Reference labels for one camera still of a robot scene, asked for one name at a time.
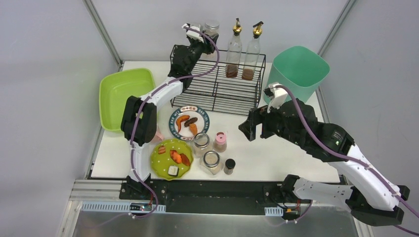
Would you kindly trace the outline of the silver lid pellet jar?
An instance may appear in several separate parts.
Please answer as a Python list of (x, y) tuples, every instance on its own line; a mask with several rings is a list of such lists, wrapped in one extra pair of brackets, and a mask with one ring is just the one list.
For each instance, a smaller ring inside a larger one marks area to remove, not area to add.
[[(210, 37), (214, 37), (219, 33), (219, 22), (216, 20), (206, 20), (204, 23), (204, 31)], [(216, 57), (216, 50), (211, 54), (202, 54), (201, 59), (211, 60)]]

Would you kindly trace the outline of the oil bottle with gold cap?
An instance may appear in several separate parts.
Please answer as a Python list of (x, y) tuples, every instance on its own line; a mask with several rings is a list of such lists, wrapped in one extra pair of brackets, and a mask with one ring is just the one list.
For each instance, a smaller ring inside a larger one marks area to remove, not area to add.
[(236, 18), (236, 23), (233, 26), (233, 36), (231, 37), (227, 47), (225, 68), (225, 74), (227, 78), (235, 78), (238, 74), (239, 63), (242, 54), (242, 41), (240, 38), (241, 31), (242, 26), (240, 19)]

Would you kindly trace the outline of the oil bottle with black spout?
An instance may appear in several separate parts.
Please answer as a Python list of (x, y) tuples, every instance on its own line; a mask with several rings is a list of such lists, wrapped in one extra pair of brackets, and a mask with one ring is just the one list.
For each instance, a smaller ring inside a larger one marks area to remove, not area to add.
[(253, 25), (252, 31), (252, 40), (249, 42), (245, 54), (245, 62), (242, 72), (242, 79), (244, 80), (253, 80), (256, 65), (260, 55), (260, 36), (262, 35), (262, 25), (263, 22), (260, 21)]

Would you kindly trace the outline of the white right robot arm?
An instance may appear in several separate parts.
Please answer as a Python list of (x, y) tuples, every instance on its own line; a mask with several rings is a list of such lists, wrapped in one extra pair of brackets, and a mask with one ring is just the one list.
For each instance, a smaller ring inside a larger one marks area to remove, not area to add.
[(332, 204), (375, 227), (402, 223), (404, 211), (399, 201), (408, 199), (409, 188), (383, 178), (354, 139), (341, 126), (318, 121), (312, 106), (287, 101), (278, 108), (253, 108), (239, 130), (252, 141), (258, 125), (262, 126), (261, 138), (283, 138), (334, 167), (350, 181), (349, 185), (329, 185), (289, 174), (279, 188), (286, 200), (310, 199)]

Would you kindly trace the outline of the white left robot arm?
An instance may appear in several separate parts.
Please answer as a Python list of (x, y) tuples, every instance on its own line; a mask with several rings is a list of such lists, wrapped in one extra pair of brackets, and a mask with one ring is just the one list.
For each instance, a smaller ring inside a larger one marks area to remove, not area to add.
[(217, 39), (189, 39), (189, 46), (175, 46), (166, 80), (140, 97), (130, 96), (127, 99), (121, 130), (130, 145), (130, 179), (144, 184), (149, 177), (148, 147), (157, 132), (157, 112), (164, 104), (188, 89), (195, 78), (192, 71), (202, 54), (219, 55)]

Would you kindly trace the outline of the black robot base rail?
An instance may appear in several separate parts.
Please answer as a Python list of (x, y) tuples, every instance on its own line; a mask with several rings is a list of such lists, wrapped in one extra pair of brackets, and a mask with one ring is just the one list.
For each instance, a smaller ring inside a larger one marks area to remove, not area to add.
[(119, 198), (147, 200), (171, 213), (263, 215), (266, 207), (291, 207), (297, 197), (280, 191), (281, 183), (147, 179), (126, 177)]

